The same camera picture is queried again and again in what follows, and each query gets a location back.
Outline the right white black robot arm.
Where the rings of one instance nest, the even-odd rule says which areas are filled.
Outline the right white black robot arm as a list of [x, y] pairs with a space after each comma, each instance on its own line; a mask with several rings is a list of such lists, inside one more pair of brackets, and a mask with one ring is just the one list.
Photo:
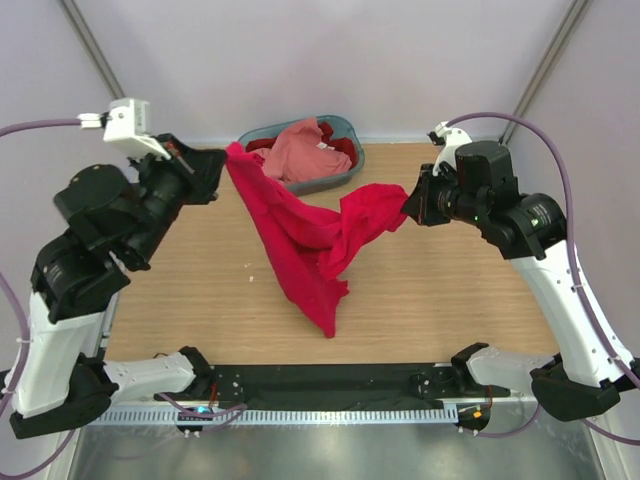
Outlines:
[[421, 226], [453, 220], [476, 227], [526, 282], [558, 354], [532, 356], [476, 343], [456, 354], [453, 389], [472, 396], [497, 386], [535, 397], [557, 420], [606, 413], [632, 388], [639, 361], [620, 342], [595, 298], [571, 242], [566, 211], [546, 194], [522, 194], [510, 151], [495, 141], [438, 141], [403, 213]]

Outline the magenta red t shirt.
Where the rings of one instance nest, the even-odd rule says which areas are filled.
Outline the magenta red t shirt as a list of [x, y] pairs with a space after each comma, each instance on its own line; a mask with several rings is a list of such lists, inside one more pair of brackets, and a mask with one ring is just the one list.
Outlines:
[[264, 160], [234, 142], [226, 168], [246, 206], [285, 297], [325, 337], [336, 334], [348, 283], [339, 278], [359, 250], [407, 219], [408, 194], [395, 184], [368, 184], [340, 199], [340, 209], [308, 205], [263, 172]]

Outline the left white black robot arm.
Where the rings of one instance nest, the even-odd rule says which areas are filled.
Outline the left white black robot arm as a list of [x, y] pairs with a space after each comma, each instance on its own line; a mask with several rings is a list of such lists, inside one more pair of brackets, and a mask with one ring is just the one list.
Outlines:
[[162, 394], [199, 400], [211, 390], [210, 366], [194, 347], [137, 362], [83, 350], [130, 274], [149, 269], [180, 210], [216, 199], [225, 151], [195, 149], [170, 134], [159, 143], [163, 155], [131, 160], [136, 182], [96, 164], [54, 198], [67, 227], [35, 260], [26, 361], [2, 374], [19, 439], [83, 427], [120, 402]]

